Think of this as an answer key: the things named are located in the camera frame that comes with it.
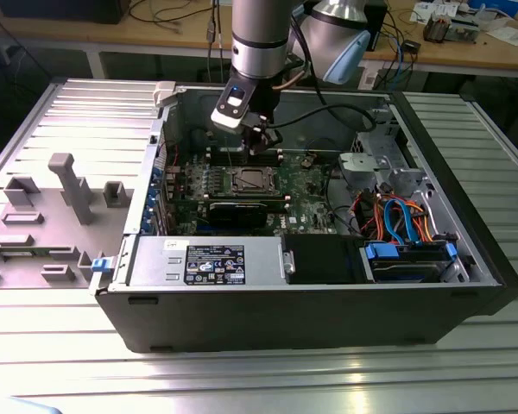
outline blue latch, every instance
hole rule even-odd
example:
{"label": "blue latch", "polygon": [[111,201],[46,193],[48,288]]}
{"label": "blue latch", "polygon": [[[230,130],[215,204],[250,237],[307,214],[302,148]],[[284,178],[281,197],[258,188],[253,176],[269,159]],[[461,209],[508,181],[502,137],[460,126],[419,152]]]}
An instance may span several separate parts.
{"label": "blue latch", "polygon": [[115,269],[116,262],[116,256],[101,257],[92,261],[91,269],[93,272],[111,273]]}
{"label": "blue latch", "polygon": [[451,256],[453,260],[457,259],[457,248],[455,248],[455,245],[452,243],[447,243],[445,245],[445,248],[447,249],[447,253]]}
{"label": "blue latch", "polygon": [[374,259],[378,257],[380,259],[398,259],[399,251],[397,250],[397,246],[391,243],[371,243],[366,249],[366,257],[370,259]]}

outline paper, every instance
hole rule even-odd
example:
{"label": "paper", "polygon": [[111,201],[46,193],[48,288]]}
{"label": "paper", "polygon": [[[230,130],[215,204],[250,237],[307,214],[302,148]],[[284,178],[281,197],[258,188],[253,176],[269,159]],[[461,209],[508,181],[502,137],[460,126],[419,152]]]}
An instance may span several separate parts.
{"label": "paper", "polygon": [[496,28],[487,32],[489,36],[493,36],[500,41],[506,41],[508,44],[518,46],[518,29],[517,28]]}
{"label": "paper", "polygon": [[420,24],[427,24],[433,12],[438,15],[448,15],[454,17],[457,15],[459,2],[449,3],[426,3],[420,2],[414,5],[413,13],[410,21],[418,22]]}

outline blue clip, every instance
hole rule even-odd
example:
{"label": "blue clip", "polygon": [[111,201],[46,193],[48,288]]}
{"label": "blue clip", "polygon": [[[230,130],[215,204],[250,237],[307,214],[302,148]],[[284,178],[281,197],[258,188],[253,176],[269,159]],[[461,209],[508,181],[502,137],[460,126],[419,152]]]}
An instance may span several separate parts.
{"label": "blue clip", "polygon": [[92,261],[91,269],[93,272],[111,273],[115,269],[116,256],[101,257]]}
{"label": "blue clip", "polygon": [[146,197],[146,206],[153,207],[153,206],[155,206],[155,202],[156,202],[155,197],[152,197],[148,194],[148,196]]}
{"label": "blue clip", "polygon": [[455,245],[452,243],[447,243],[445,245],[445,248],[447,249],[447,253],[451,256],[451,258],[453,260],[456,260],[457,256],[458,256],[458,252],[457,252],[457,248],[455,248]]}
{"label": "blue clip", "polygon": [[159,192],[158,188],[148,188],[148,197],[155,197],[157,196],[157,193]]}
{"label": "blue clip", "polygon": [[163,175],[163,171],[156,166],[152,167],[152,179],[158,179]]}
{"label": "blue clip", "polygon": [[366,252],[366,258],[368,260],[374,259],[376,257],[376,251],[372,248],[372,246],[372,244],[369,244],[364,250]]}
{"label": "blue clip", "polygon": [[366,249],[366,257],[374,259],[378,257],[380,259],[398,259],[399,251],[397,246],[391,243],[371,243]]}
{"label": "blue clip", "polygon": [[146,232],[149,232],[151,231],[152,227],[151,227],[151,223],[149,220],[142,220],[142,222],[140,223],[140,229],[146,231]]}

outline red cable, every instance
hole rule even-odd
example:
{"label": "red cable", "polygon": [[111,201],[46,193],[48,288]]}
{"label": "red cable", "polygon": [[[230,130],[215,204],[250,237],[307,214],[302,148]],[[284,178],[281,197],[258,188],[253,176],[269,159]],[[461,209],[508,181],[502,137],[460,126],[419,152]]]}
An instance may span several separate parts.
{"label": "red cable", "polygon": [[176,166],[177,161],[179,160],[179,145],[174,146],[174,161],[173,166]]}

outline metal bracket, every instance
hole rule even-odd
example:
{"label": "metal bracket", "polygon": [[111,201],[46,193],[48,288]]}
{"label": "metal bracket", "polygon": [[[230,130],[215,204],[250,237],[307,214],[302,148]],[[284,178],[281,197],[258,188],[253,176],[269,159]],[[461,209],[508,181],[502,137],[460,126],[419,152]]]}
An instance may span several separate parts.
{"label": "metal bracket", "polygon": [[282,264],[284,266],[284,273],[294,274],[295,273],[294,252],[292,252],[291,250],[289,252],[284,252],[282,254]]}

